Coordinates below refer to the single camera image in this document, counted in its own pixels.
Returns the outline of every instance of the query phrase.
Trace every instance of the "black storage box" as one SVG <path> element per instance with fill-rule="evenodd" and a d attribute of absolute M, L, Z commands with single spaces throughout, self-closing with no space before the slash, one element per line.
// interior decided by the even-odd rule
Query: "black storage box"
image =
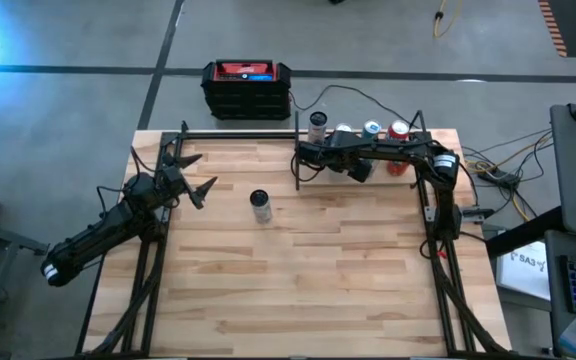
<path fill-rule="evenodd" d="M 290 73 L 271 60 L 217 60 L 203 70 L 201 87 L 220 120 L 284 120 L 290 116 Z"/>

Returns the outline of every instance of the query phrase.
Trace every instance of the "wooden table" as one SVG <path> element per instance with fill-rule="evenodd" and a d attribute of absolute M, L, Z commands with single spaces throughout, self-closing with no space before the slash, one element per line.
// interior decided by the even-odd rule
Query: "wooden table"
<path fill-rule="evenodd" d="M 461 154 L 456 130 L 432 132 Z M 140 131 L 133 141 L 152 167 L 160 136 Z M 183 154 L 203 154 L 184 170 L 189 182 L 219 181 L 203 210 L 182 198 L 172 213 L 151 356 L 445 355 L 430 262 L 418 252 L 426 235 L 412 169 L 391 177 L 379 164 L 366 184 L 322 172 L 297 192 L 293 149 L 291 140 L 185 142 Z M 134 173 L 130 160 L 126 178 Z M 271 198 L 268 225 L 250 207 L 258 188 Z M 473 202 L 463 171 L 455 196 Z M 510 348 L 484 244 L 455 245 L 469 306 Z M 106 256 L 84 350 L 127 308 L 138 252 L 133 239 Z M 451 317 L 463 349 L 454 308 Z M 137 344 L 141 331 L 138 321 Z"/>

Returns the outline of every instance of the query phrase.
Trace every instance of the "wire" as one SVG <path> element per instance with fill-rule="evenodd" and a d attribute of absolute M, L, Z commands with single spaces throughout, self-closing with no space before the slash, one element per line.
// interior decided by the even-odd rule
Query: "wire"
<path fill-rule="evenodd" d="M 502 187 L 497 187 L 497 189 L 499 189 L 499 193 L 501 194 L 501 197 L 503 197 L 503 198 L 506 200 L 506 202 L 505 202 L 503 205 L 501 205 L 499 208 L 497 208 L 497 210 L 493 211 L 492 215 L 495 215 L 495 214 L 497 214 L 498 212 L 500 212 L 501 210 L 503 210 L 506 206 L 508 206 L 508 204 L 509 204 L 510 201 L 512 200 L 512 194 L 511 194 L 511 196 L 509 196 L 508 198 L 506 198 L 506 194 L 504 194 L 504 192 L 503 192 L 503 190 L 502 190 L 503 188 L 502 188 Z"/>
<path fill-rule="evenodd" d="M 439 39 L 440 37 L 444 36 L 448 32 L 448 30 L 450 30 L 452 25 L 455 23 L 455 20 L 457 20 L 457 17 L 459 17 L 459 13 L 461 12 L 461 5 L 462 5 L 462 0 L 459 0 L 457 2 L 457 8 L 455 9 L 455 14 L 452 16 L 452 19 L 450 19 L 450 22 L 448 23 L 448 26 L 446 27 L 446 29 L 440 33 L 439 32 L 439 25 L 441 23 L 441 19 L 444 16 L 444 7 L 446 6 L 446 0 L 441 0 L 441 5 L 439 6 L 439 11 L 437 11 L 437 13 L 435 14 L 435 24 L 432 28 L 432 36 L 435 39 Z"/>
<path fill-rule="evenodd" d="M 130 147 L 130 154 L 132 155 L 132 158 L 135 161 L 135 166 L 137 167 L 137 174 L 139 174 L 139 164 L 141 164 L 141 166 L 143 166 L 144 169 L 150 171 L 153 174 L 157 172 L 156 170 L 149 168 L 146 164 L 144 164 L 143 161 L 141 161 L 141 158 L 139 157 L 139 155 L 137 155 L 137 151 L 135 151 L 135 148 L 132 146 Z"/>
<path fill-rule="evenodd" d="M 319 175 L 319 173 L 325 168 L 325 166 L 314 167 L 310 164 L 302 163 L 302 165 L 304 165 L 305 167 L 309 168 L 310 170 L 315 171 L 315 174 L 313 176 L 309 177 L 308 179 L 302 179 L 300 177 L 297 177 L 297 171 L 295 170 L 296 159 L 297 159 L 297 154 L 293 155 L 292 159 L 290 160 L 290 171 L 292 172 L 292 175 L 296 179 L 299 179 L 299 181 L 301 181 L 301 182 L 309 182 L 309 181 L 314 180 L 317 177 L 317 175 Z"/>
<path fill-rule="evenodd" d="M 547 142 L 548 140 L 550 140 L 550 138 L 548 138 L 549 135 L 550 135 L 550 132 L 544 134 L 544 135 L 543 135 L 542 137 L 540 137 L 539 140 L 537 140 L 535 143 L 529 144 L 529 145 L 527 145 L 527 146 L 519 149 L 519 151 L 515 152 L 514 154 L 510 155 L 509 157 L 507 157 L 506 159 L 504 159 L 503 161 L 501 161 L 501 162 L 499 162 L 499 163 L 497 163 L 497 164 L 491 163 L 491 164 L 490 164 L 491 167 L 488 167 L 488 168 L 486 168 L 486 169 L 474 169 L 473 172 L 478 173 L 478 174 L 483 174 L 483 173 L 486 173 L 486 172 L 489 173 L 491 170 L 498 169 L 499 166 L 507 163 L 508 161 L 510 161 L 510 160 L 512 160 L 513 158 L 515 158 L 517 155 L 521 154 L 522 152 L 524 152 L 524 151 L 526 151 L 526 150 L 529 150 L 530 148 L 534 148 L 533 151 L 536 151 L 536 148 L 537 148 L 538 145 L 540 145 L 540 144 L 543 143 L 543 142 Z"/>
<path fill-rule="evenodd" d="M 523 204 L 526 205 L 526 207 L 528 208 L 528 210 L 530 210 L 530 212 L 537 217 L 537 212 L 532 208 L 532 206 L 530 206 L 530 204 L 528 203 L 528 201 L 526 201 L 526 199 L 521 196 L 521 194 L 519 193 L 519 190 L 515 190 L 515 195 L 517 195 L 517 197 L 519 197 L 519 199 L 522 201 Z"/>
<path fill-rule="evenodd" d="M 113 189 L 113 188 L 109 188 L 107 186 L 101 186 L 101 185 L 97 186 L 97 196 L 99 197 L 99 202 L 101 203 L 101 210 L 102 210 L 101 221 L 97 225 L 97 229 L 101 228 L 106 223 L 106 213 L 107 213 L 106 202 L 104 201 L 104 197 L 101 195 L 101 190 L 106 190 L 106 191 L 114 192 L 114 193 L 120 193 L 126 189 L 132 189 L 135 186 L 135 184 L 137 184 L 137 182 L 139 181 L 139 177 L 141 176 L 141 169 L 139 168 L 139 164 L 142 163 L 142 161 L 139 158 L 139 155 L 137 155 L 135 148 L 132 146 L 130 147 L 130 154 L 132 155 L 132 159 L 135 163 L 135 168 L 137 170 L 137 179 L 132 184 L 130 184 L 129 187 L 126 187 L 124 185 L 124 187 L 122 187 L 121 189 Z"/>
<path fill-rule="evenodd" d="M 528 135 L 524 135 L 524 136 L 522 136 L 522 137 L 519 137 L 519 138 L 510 140 L 510 141 L 506 141 L 506 142 L 503 142 L 503 143 L 500 143 L 500 144 L 497 144 L 497 145 L 493 145 L 493 146 L 487 147 L 487 148 L 485 148 L 485 149 L 483 149 L 483 150 L 479 150 L 479 151 L 476 151 L 476 150 L 473 150 L 473 149 L 470 149 L 470 148 L 467 148 L 467 149 L 470 150 L 470 151 L 472 151 L 473 153 L 479 153 L 479 154 L 481 154 L 481 153 L 485 153 L 485 152 L 488 151 L 488 150 L 492 150 L 492 149 L 496 149 L 496 148 L 498 148 L 498 147 L 500 147 L 500 146 L 512 144 L 512 143 L 515 143 L 515 142 L 517 142 L 517 141 L 521 141 L 521 140 L 523 140 L 523 139 L 527 139 L 527 138 L 529 138 L 529 137 L 531 137 L 531 136 L 535 136 L 535 135 L 537 135 L 537 134 L 541 134 L 541 133 L 546 132 L 546 131 L 550 132 L 551 130 L 550 130 L 550 128 L 548 128 L 548 129 L 542 129 L 542 130 L 539 130 L 539 131 L 535 131 L 534 133 L 530 133 L 530 134 L 528 134 Z"/>
<path fill-rule="evenodd" d="M 549 147 L 551 147 L 551 146 L 553 146 L 552 143 L 551 143 L 551 144 L 547 144 L 547 145 L 541 144 L 540 147 L 537 149 L 537 151 L 540 151 L 540 150 L 549 148 Z M 512 169 L 511 171 L 506 172 L 506 174 L 505 174 L 504 176 L 495 177 L 495 176 L 493 176 L 493 175 L 490 174 L 490 173 L 488 173 L 488 175 L 490 175 L 492 178 L 495 178 L 495 179 L 497 179 L 497 180 L 503 179 L 503 178 L 505 178 L 506 176 L 508 176 L 508 175 L 510 175 L 510 174 L 514 174 L 515 176 L 518 176 L 518 177 L 521 178 L 521 177 L 523 177 L 523 166 L 526 164 L 526 161 L 528 161 L 531 156 L 535 156 L 535 161 L 537 162 L 537 166 L 539 166 L 539 169 L 540 169 L 540 171 L 541 171 L 541 173 L 536 177 L 536 178 L 539 178 L 539 177 L 541 177 L 541 176 L 544 175 L 544 169 L 543 169 L 543 167 L 541 166 L 541 163 L 539 162 L 539 158 L 538 158 L 536 155 L 537 155 L 537 154 L 536 154 L 536 152 L 535 152 L 534 150 L 531 151 L 530 153 L 528 153 L 528 155 L 526 155 L 526 156 L 524 157 L 524 159 L 521 161 L 521 163 L 519 164 L 519 166 L 517 166 L 516 168 Z"/>
<path fill-rule="evenodd" d="M 528 215 L 526 215 L 526 213 L 523 210 L 521 210 L 521 207 L 517 203 L 516 193 L 512 194 L 512 204 L 515 206 L 515 209 L 517 210 L 519 215 L 524 219 L 524 222 L 530 221 L 530 218 L 528 217 Z"/>
<path fill-rule="evenodd" d="M 470 180 L 470 186 L 472 187 L 472 192 L 475 194 L 475 206 L 479 206 L 479 194 L 477 193 L 477 186 L 475 186 L 475 180 L 473 180 L 472 175 L 470 175 L 468 169 L 464 164 L 460 162 L 459 166 L 461 166 L 461 168 L 464 169 L 464 171 L 466 172 L 466 175 L 468 175 L 468 180 Z"/>
<path fill-rule="evenodd" d="M 424 246 L 426 246 L 426 244 L 428 244 L 428 240 L 424 240 L 421 245 L 419 245 L 419 254 L 421 255 L 421 257 L 423 257 L 424 259 L 430 260 L 430 256 L 424 254 Z M 437 249 L 437 252 L 443 251 L 444 250 L 444 242 L 441 242 L 441 245 L 439 246 L 439 249 Z"/>
<path fill-rule="evenodd" d="M 321 100 L 321 98 L 324 96 L 324 94 L 326 93 L 326 91 L 328 91 L 329 89 L 332 89 L 332 88 L 345 89 L 345 90 L 351 90 L 351 91 L 357 92 L 357 93 L 363 95 L 366 99 L 368 99 L 368 100 L 374 102 L 375 104 L 377 104 L 377 106 L 379 106 L 380 108 L 382 108 L 382 109 L 388 111 L 389 113 L 395 115 L 398 119 L 405 121 L 408 125 L 411 125 L 411 124 L 410 124 L 410 121 L 406 120 L 406 118 L 404 118 L 403 116 L 401 116 L 397 111 L 395 111 L 395 110 L 387 107 L 386 105 L 382 104 L 379 100 L 375 99 L 374 97 L 372 97 L 372 96 L 366 94 L 365 92 L 363 92 L 363 91 L 361 91 L 361 90 L 359 90 L 359 89 L 357 89 L 357 88 L 354 88 L 354 87 L 352 87 L 352 86 L 330 84 L 330 85 L 326 86 L 326 87 L 321 91 L 321 93 L 319 93 L 319 96 L 317 96 L 317 98 L 315 99 L 315 101 L 313 101 L 312 104 L 310 104 L 310 105 L 308 105 L 308 106 L 306 106 L 306 107 L 301 107 L 301 106 L 297 105 L 297 99 L 295 99 L 295 95 L 294 95 L 292 92 L 289 92 L 289 95 L 290 95 L 290 97 L 292 98 L 292 103 L 295 105 L 295 107 L 296 107 L 297 109 L 299 109 L 299 110 L 301 110 L 301 111 L 306 111 L 306 110 L 311 109 L 311 108 L 314 107 L 315 105 L 317 105 L 317 103 L 319 102 L 319 100 Z"/>
<path fill-rule="evenodd" d="M 482 238 L 481 236 L 477 236 L 477 235 L 475 235 L 475 234 L 471 234 L 471 233 L 465 232 L 465 231 L 460 231 L 459 233 L 460 233 L 461 235 L 470 236 L 470 237 L 473 238 L 473 239 L 477 239 L 477 240 L 479 240 L 479 241 L 486 242 L 486 239 Z"/>
<path fill-rule="evenodd" d="M 538 152 L 538 151 L 541 151 L 541 150 L 543 150 L 543 149 L 547 149 L 547 148 L 549 148 L 549 147 L 551 147 L 551 146 L 553 146 L 553 145 L 554 145 L 554 143 L 550 143 L 550 144 L 548 144 L 548 145 L 541 146 L 541 147 L 539 147 L 539 149 L 537 149 L 537 146 L 536 146 L 536 144 L 535 144 L 535 147 L 533 148 L 533 151 L 532 151 L 530 154 L 526 155 L 526 157 L 525 157 L 524 160 L 522 161 L 520 167 L 523 166 L 523 165 L 526 163 L 526 161 L 528 161 L 528 160 L 530 159 L 530 156 L 532 155 L 532 156 L 534 156 L 534 158 L 535 158 L 535 162 L 537 162 L 537 166 L 539 167 L 540 173 L 539 173 L 539 175 L 533 176 L 533 177 L 531 177 L 531 178 L 522 179 L 521 182 L 526 182 L 526 181 L 531 181 L 531 180 L 539 179 L 540 177 L 544 176 L 545 171 L 544 171 L 543 166 L 541 166 L 541 162 L 539 161 L 539 157 L 537 156 L 537 152 Z"/>

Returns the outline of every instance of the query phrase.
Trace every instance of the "silver can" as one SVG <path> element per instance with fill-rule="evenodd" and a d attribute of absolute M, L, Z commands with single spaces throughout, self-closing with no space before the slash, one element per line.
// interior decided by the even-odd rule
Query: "silver can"
<path fill-rule="evenodd" d="M 335 130 L 352 132 L 352 127 L 350 127 L 350 125 L 348 125 L 348 124 L 339 124 L 339 125 L 335 126 Z"/>
<path fill-rule="evenodd" d="M 321 111 L 315 111 L 310 115 L 310 123 L 308 125 L 308 142 L 313 144 L 321 144 L 326 138 L 326 122 L 328 116 Z"/>
<path fill-rule="evenodd" d="M 266 224 L 272 219 L 272 210 L 270 209 L 270 198 L 268 193 L 259 189 L 250 194 L 250 205 L 255 213 L 255 219 L 259 224 Z"/>

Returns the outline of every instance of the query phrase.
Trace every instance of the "concrete floor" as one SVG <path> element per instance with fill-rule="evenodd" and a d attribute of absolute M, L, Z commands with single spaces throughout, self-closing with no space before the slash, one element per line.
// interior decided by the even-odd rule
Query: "concrete floor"
<path fill-rule="evenodd" d="M 174 0 L 0 1 L 0 64 L 155 67 Z M 576 59 L 552 46 L 536 0 L 464 0 L 442 39 L 431 37 L 439 1 L 186 0 L 167 65 L 203 67 L 215 58 L 272 58 L 299 70 L 357 70 L 511 75 L 576 75 Z M 447 13 L 454 6 L 449 1 Z M 151 82 L 149 75 L 0 73 L 0 225 L 55 244 L 95 220 L 95 186 L 118 186 Z M 165 76 L 150 129 L 289 128 L 284 122 L 221 122 L 203 101 L 197 77 Z M 404 116 L 423 109 L 429 127 L 457 128 L 483 148 L 549 126 L 552 104 L 576 102 L 576 84 L 293 79 L 309 104 L 327 84 L 351 85 Z M 392 117 L 357 94 L 334 89 L 313 110 L 356 127 Z M 519 145 L 491 151 L 493 159 Z M 559 203 L 552 149 L 546 175 L 522 185 L 537 212 Z M 526 176 L 535 174 L 534 163 Z M 495 189 L 480 188 L 495 208 Z M 512 208 L 491 224 L 520 223 Z M 0 350 L 14 359 L 71 355 L 95 269 L 64 288 L 48 287 L 41 259 L 21 253 L 0 307 Z M 513 348 L 548 346 L 544 312 L 504 305 Z"/>

